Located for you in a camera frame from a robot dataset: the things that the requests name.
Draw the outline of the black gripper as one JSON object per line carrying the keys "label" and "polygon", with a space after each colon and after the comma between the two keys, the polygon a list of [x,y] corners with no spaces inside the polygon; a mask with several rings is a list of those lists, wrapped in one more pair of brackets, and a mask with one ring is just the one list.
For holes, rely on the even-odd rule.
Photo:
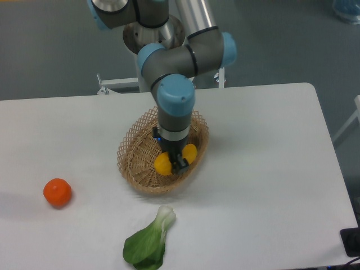
{"label": "black gripper", "polygon": [[167,152],[172,164],[173,174],[183,174],[189,167],[189,162],[182,156],[182,150],[188,141],[188,128],[171,132],[162,127],[154,127],[152,136],[157,140],[162,152]]}

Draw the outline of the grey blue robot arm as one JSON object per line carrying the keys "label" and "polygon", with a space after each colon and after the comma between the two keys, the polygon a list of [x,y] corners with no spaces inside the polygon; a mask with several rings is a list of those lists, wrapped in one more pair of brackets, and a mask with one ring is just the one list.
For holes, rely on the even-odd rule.
{"label": "grey blue robot arm", "polygon": [[155,170],[163,175],[182,174],[196,158],[188,145],[195,104],[192,78],[228,66],[237,47],[222,33],[206,1],[177,1],[184,40],[176,43],[176,30],[167,1],[89,1],[88,7],[101,29],[133,27],[133,52],[139,78],[151,92],[158,109],[158,126],[152,135],[162,153]]}

